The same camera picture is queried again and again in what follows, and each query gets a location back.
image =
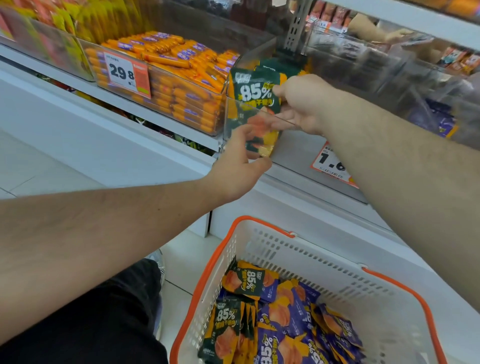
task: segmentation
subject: price tag reading 29.8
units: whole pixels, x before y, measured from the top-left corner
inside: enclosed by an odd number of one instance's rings
[[[148,68],[141,62],[118,54],[104,52],[110,82],[143,97],[151,98]]]
[[[317,158],[315,158],[313,161],[311,168],[329,174],[332,177],[338,178],[339,180],[358,188],[353,181],[352,176],[350,176],[342,162],[340,162],[338,157],[330,148],[329,142],[324,144],[323,148],[320,150],[320,153],[317,155]]]

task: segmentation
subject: white tiled floor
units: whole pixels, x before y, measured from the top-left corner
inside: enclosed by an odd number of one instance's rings
[[[0,199],[102,187],[0,130]],[[204,239],[184,231],[162,248],[167,281],[163,290],[160,340],[169,353],[186,317],[197,281],[219,243],[216,237]],[[448,362],[463,364],[451,357]]]

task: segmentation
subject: person's right arm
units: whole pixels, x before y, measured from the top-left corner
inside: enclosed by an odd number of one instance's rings
[[[283,118],[323,134],[385,222],[480,312],[480,152],[314,75],[274,92],[295,109]]]

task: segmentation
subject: person's left hand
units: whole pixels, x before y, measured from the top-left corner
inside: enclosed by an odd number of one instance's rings
[[[242,125],[233,130],[225,151],[204,177],[213,186],[221,203],[235,201],[250,191],[262,174],[272,166],[270,158],[259,158],[258,153],[247,151],[245,142],[252,138],[253,126]]]

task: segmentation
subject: forearm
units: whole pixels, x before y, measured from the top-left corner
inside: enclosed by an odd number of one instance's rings
[[[323,132],[369,202],[480,311],[480,153],[352,95],[331,102]]]
[[[220,205],[204,180],[0,202],[0,343]]]

